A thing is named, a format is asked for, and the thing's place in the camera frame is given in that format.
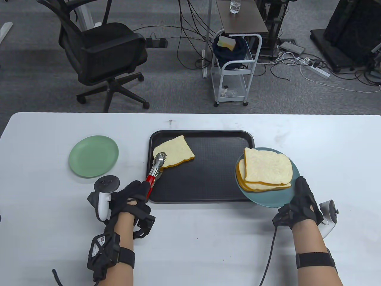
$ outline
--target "chair base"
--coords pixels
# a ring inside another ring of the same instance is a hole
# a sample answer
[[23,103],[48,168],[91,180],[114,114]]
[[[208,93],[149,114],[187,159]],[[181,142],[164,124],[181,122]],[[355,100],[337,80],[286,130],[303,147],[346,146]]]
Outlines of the chair base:
[[128,89],[124,88],[122,85],[126,84],[127,82],[133,81],[134,79],[138,79],[138,81],[142,82],[144,81],[144,76],[141,72],[138,72],[136,74],[130,74],[125,77],[121,77],[120,79],[112,78],[107,81],[107,85],[95,88],[93,90],[90,90],[88,92],[84,92],[77,95],[77,101],[80,104],[86,103],[86,96],[97,94],[99,92],[106,92],[106,100],[104,102],[103,106],[103,112],[108,112],[112,100],[112,96],[115,92],[119,92],[133,100],[136,100],[143,104],[144,109],[149,108],[149,102],[147,102],[145,99],[141,98],[140,96],[136,95],[135,93],[129,91]]

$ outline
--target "floor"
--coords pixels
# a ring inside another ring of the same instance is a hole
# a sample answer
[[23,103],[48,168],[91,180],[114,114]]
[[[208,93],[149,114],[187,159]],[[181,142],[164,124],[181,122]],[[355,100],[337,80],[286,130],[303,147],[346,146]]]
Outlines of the floor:
[[[190,19],[186,2],[183,13]],[[202,18],[207,17],[207,1],[191,0]],[[325,28],[338,0],[290,2],[283,22],[285,39],[296,39],[306,52],[321,54],[311,42],[311,29]],[[101,21],[105,1],[89,4],[94,22]],[[211,28],[218,30],[221,22],[213,4]],[[77,81],[63,49],[58,45],[60,23],[48,8],[30,0],[0,2],[0,25],[11,21],[14,26],[0,46],[0,134],[9,118],[16,112],[101,112],[104,93],[88,98],[80,105],[75,94],[89,88]],[[179,25],[176,0],[114,0],[109,22],[122,22],[131,29],[148,25]],[[145,28],[139,31],[149,37],[179,36],[174,28]],[[210,79],[203,79],[200,70],[183,68],[176,58],[178,38],[169,39],[167,49],[148,50],[148,61],[137,68],[145,76],[144,82],[126,85],[136,94],[150,101],[151,108],[116,95],[110,112],[179,112],[179,113],[265,113],[265,114],[381,114],[381,92],[357,93],[317,85],[302,78],[299,68],[278,65],[273,72],[290,81],[277,79],[269,71],[255,77],[249,94],[249,105],[221,103],[213,107]],[[201,41],[193,41],[201,48]],[[189,67],[198,58],[187,39],[181,40],[179,57]],[[263,65],[256,74],[262,73]],[[306,76],[317,81],[348,89],[373,91],[356,80],[332,78],[325,81],[310,71]]]

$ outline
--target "bread slice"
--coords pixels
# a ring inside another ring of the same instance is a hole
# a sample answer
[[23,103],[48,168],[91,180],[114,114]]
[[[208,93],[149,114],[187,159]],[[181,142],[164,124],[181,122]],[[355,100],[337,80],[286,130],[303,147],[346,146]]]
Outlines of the bread slice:
[[194,154],[189,148],[183,135],[157,146],[153,151],[154,157],[160,152],[165,152],[166,154],[166,159],[162,168],[177,166],[185,161],[194,159]]
[[286,155],[245,148],[245,183],[286,185],[292,174],[291,161]]
[[269,191],[269,190],[282,190],[291,187],[291,184],[269,186],[260,183],[245,183],[245,160],[242,159],[237,165],[237,179],[240,186],[245,191]]

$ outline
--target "forearm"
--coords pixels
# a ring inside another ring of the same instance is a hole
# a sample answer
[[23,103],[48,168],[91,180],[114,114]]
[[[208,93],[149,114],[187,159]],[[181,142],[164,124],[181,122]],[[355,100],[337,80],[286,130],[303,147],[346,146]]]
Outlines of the forearm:
[[[296,253],[327,252],[322,235],[313,220],[304,220],[292,229]],[[335,268],[312,266],[298,269],[299,286],[343,286]]]
[[[119,245],[134,250],[133,240],[134,216],[127,212],[121,212],[114,231],[120,235]],[[125,263],[117,263],[107,270],[106,279],[99,286],[133,286],[134,276],[132,267]]]

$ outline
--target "hand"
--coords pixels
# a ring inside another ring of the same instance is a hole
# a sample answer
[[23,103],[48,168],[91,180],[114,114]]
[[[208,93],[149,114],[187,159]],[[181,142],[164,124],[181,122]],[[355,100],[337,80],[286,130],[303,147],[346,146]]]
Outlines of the hand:
[[292,229],[296,223],[307,219],[313,220],[318,225],[323,221],[323,215],[306,179],[299,177],[295,181],[294,197],[289,204],[278,210],[272,222],[274,226],[288,226]]
[[146,197],[149,189],[150,184],[147,181],[143,181],[142,183],[133,181],[123,190],[112,193],[109,204],[111,217],[119,214],[125,208],[126,204],[137,205],[138,208],[150,213],[151,209],[146,205]]
[[137,225],[140,229],[134,231],[133,238],[143,238],[149,234],[155,217],[150,215],[151,208],[146,205],[147,194],[150,190],[150,184],[147,181],[142,183],[133,181],[123,190],[112,193],[109,208],[111,216],[108,229],[114,229],[120,213],[130,213],[134,216],[133,225]]

